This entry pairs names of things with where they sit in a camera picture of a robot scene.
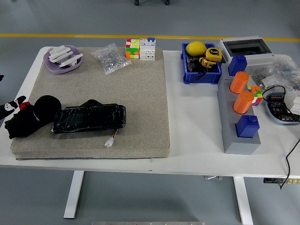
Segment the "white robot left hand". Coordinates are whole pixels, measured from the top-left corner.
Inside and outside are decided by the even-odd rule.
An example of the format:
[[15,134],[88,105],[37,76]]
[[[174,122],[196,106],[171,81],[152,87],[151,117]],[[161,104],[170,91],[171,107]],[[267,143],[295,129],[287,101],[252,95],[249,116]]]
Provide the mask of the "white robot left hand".
[[25,96],[20,96],[13,101],[2,104],[0,106],[0,119],[2,120],[12,114],[25,100]]

